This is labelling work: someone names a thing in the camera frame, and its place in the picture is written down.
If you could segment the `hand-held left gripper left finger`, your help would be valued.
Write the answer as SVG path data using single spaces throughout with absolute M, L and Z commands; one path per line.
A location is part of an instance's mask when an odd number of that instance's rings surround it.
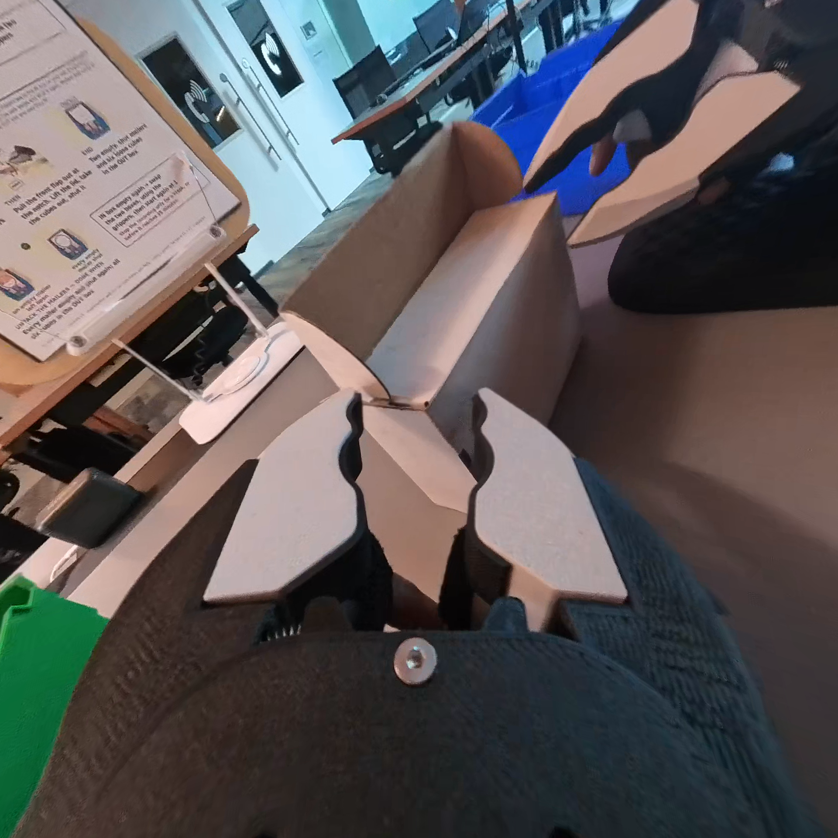
M 368 529 L 361 395 L 341 390 L 289 425 L 258 457 L 203 599 L 268 602 L 354 547 Z

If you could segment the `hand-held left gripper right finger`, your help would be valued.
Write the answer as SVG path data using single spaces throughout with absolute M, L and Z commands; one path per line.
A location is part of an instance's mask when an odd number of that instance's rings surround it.
M 623 605 L 629 593 L 570 449 L 488 388 L 474 397 L 476 486 L 467 577 L 488 604 L 513 598 L 530 631 L 563 602 Z

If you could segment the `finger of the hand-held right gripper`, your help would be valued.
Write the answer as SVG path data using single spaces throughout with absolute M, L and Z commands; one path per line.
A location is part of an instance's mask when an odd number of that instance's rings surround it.
M 560 109 L 524 179 L 528 194 L 613 131 L 639 107 L 641 85 L 676 63 L 690 46 L 699 2 L 639 2 Z
M 689 203 L 711 167 L 802 90 L 776 69 L 717 73 L 712 81 L 701 88 L 684 127 L 593 205 L 569 246 L 623 235 Z

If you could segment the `blue plastic bin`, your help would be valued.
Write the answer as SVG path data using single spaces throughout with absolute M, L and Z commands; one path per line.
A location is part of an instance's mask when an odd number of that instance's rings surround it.
M 491 128 L 508 145 L 522 173 L 529 169 L 559 111 L 622 23 L 619 19 L 553 50 L 541 60 L 536 72 L 514 76 L 473 113 L 471 120 Z M 617 147 L 598 177 L 592 177 L 589 172 L 590 158 L 591 149 L 583 149 L 536 193 L 557 192 L 565 216 L 585 214 L 603 194 L 623 183 L 630 174 L 624 146 Z

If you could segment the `white cardboard mailer box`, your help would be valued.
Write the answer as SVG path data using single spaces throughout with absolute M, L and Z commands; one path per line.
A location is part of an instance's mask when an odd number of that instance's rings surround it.
M 545 426 L 579 343 L 556 198 L 502 202 L 520 180 L 487 129 L 443 130 L 282 311 L 340 391 L 360 393 L 364 429 L 466 519 L 474 397 L 488 388 Z

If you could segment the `green plastic bin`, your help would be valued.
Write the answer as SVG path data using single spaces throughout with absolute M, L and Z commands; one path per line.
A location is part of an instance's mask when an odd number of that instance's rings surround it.
M 1 590 L 1 836 L 38 787 L 70 698 L 107 625 L 95 609 L 26 577 Z

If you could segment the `grey desk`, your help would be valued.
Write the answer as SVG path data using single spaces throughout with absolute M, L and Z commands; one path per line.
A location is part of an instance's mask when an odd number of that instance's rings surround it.
M 836 693 L 836 309 L 661 317 L 575 250 L 582 343 L 550 428 L 728 608 L 769 694 Z

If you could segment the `wood-topped office desk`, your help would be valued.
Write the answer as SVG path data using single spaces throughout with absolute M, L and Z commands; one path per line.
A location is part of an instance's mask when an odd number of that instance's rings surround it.
M 331 139 L 361 141 L 372 155 L 373 167 L 380 174 L 398 176 L 406 163 L 441 128 L 432 120 L 435 105 L 449 96 L 456 86 L 469 82 L 479 106 L 495 91 L 492 57 L 512 39 L 522 55 L 520 35 L 525 12 L 534 2 L 504 2 L 499 10 L 489 10 L 485 22 L 441 61 L 421 69 L 401 81 L 392 91 L 380 93 L 371 107 L 363 110 L 343 131 Z

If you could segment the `white-based document stand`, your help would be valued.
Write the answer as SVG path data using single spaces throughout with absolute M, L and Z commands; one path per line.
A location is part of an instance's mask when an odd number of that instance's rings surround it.
M 214 244 L 210 252 L 190 261 L 187 267 L 178 272 L 176 278 L 164 283 L 153 296 L 143 294 L 141 298 L 127 298 L 129 315 L 126 318 L 121 317 L 116 309 L 106 311 L 103 328 L 96 322 L 96 329 L 90 332 L 92 342 L 84 351 L 73 353 L 64 349 L 47 362 L 37 363 L 2 341 L 2 389 L 17 393 L 17 403 L 21 405 L 24 395 L 31 395 L 36 386 L 61 380 L 64 382 L 64 390 L 56 386 L 51 392 L 52 401 L 57 402 L 63 395 L 74 390 L 78 383 L 85 381 L 88 375 L 99 370 L 117 350 L 123 350 L 186 394 L 191 400 L 191 406 L 182 414 L 180 425 L 196 443 L 208 443 L 236 420 L 299 353 L 302 345 L 296 334 L 283 322 L 273 324 L 270 328 L 263 327 L 257 315 L 241 300 L 218 270 L 222 262 L 235 256 L 240 247 L 246 245 L 257 232 L 255 225 L 246 226 L 249 221 L 249 204 L 246 192 L 236 176 L 115 41 L 93 24 L 73 19 L 110 56 L 158 112 L 169 120 L 173 129 L 204 165 L 240 198 L 241 204 L 235 213 L 210 228 Z M 206 278 L 214 279 L 233 304 L 244 312 L 246 319 L 253 323 L 257 338 L 204 392 L 190 391 L 146 360 L 141 353 L 134 351 L 128 343 L 171 309 L 185 292 L 197 287 Z

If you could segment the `dark grey charging case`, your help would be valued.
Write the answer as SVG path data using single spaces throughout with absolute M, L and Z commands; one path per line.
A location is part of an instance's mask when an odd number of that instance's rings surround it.
M 80 472 L 36 518 L 34 529 L 85 549 L 102 546 L 130 519 L 144 493 L 96 468 Z

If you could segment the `black office chair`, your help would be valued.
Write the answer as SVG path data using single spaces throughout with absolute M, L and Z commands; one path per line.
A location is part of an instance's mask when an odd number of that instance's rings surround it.
M 376 100 L 396 80 L 395 72 L 380 46 L 333 79 L 333 86 L 352 119 L 376 107 Z M 404 111 L 385 117 L 362 131 L 359 139 L 371 157 L 376 172 L 398 176 L 420 145 L 422 126 Z

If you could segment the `black sign with round logo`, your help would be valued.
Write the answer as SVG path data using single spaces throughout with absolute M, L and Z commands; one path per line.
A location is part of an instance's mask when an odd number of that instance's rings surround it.
M 143 53 L 140 62 L 211 148 L 240 131 L 234 115 L 179 37 L 162 40 Z
M 226 6 L 226 11 L 246 40 L 276 97 L 285 99 L 299 89 L 304 79 L 264 3 L 231 2 Z

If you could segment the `printed instruction sheet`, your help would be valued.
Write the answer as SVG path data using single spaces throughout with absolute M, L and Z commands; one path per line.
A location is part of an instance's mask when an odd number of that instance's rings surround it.
M 57 2 L 2 2 L 2 341 L 84 351 L 240 198 Z

